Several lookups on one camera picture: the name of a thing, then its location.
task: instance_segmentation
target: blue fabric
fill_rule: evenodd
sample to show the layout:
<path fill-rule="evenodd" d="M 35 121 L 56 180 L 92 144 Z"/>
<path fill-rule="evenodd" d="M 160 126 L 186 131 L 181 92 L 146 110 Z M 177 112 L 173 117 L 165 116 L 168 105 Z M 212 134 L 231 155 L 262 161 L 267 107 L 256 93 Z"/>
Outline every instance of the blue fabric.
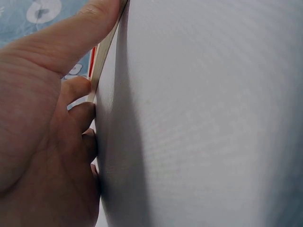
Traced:
<path fill-rule="evenodd" d="M 0 0 L 0 47 L 74 15 L 86 2 L 87 0 Z M 86 76 L 88 62 L 89 54 L 79 61 L 70 74 Z"/>

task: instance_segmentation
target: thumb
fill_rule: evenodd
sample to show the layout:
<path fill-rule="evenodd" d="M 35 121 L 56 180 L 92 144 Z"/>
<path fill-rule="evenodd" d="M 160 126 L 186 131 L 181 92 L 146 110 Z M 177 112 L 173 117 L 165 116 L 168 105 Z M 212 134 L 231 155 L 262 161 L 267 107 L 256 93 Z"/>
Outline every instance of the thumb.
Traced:
<path fill-rule="evenodd" d="M 2 52 L 63 77 L 111 31 L 118 11 L 119 0 L 90 0 L 77 15 L 12 42 Z"/>

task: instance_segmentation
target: hand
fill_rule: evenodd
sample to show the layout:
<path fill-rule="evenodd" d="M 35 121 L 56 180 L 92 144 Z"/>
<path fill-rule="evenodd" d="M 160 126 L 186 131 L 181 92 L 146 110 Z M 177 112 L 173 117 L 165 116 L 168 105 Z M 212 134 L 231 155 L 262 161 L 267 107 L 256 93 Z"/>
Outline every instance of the hand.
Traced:
<path fill-rule="evenodd" d="M 90 83 L 61 79 L 110 32 L 118 10 L 119 0 L 91 0 L 0 50 L 0 226 L 95 225 L 95 107 L 67 111 Z"/>

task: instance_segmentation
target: finger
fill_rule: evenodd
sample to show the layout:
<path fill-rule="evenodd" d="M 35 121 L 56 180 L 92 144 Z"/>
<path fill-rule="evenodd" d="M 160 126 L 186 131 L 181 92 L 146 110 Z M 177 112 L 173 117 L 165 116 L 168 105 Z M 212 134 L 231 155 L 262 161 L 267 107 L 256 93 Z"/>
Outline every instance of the finger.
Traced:
<path fill-rule="evenodd" d="M 94 179 L 95 179 L 98 194 L 100 195 L 101 194 L 101 184 L 100 184 L 100 179 L 99 179 L 99 174 L 98 174 L 97 168 L 94 164 L 90 164 L 90 168 L 91 168 L 91 171 L 92 171 Z"/>
<path fill-rule="evenodd" d="M 119 0 L 90 0 L 77 15 L 7 45 L 3 52 L 57 72 L 61 77 L 114 27 Z"/>
<path fill-rule="evenodd" d="M 92 129 L 88 129 L 82 135 L 82 140 L 86 147 L 89 163 L 91 163 L 96 158 L 98 153 L 97 140 L 94 131 Z"/>
<path fill-rule="evenodd" d="M 90 81 L 84 77 L 76 77 L 62 83 L 60 95 L 68 105 L 73 101 L 88 95 L 90 91 Z"/>
<path fill-rule="evenodd" d="M 89 128 L 96 116 L 95 104 L 90 102 L 81 103 L 69 110 L 69 114 L 76 121 L 82 134 Z"/>

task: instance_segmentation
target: white surface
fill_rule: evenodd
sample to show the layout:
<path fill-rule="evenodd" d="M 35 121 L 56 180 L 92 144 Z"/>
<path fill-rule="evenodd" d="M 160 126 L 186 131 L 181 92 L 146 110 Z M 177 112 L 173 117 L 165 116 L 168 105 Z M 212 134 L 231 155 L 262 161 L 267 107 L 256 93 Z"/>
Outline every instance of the white surface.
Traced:
<path fill-rule="evenodd" d="M 109 226 L 300 226 L 303 1 L 127 11 L 97 97 Z"/>

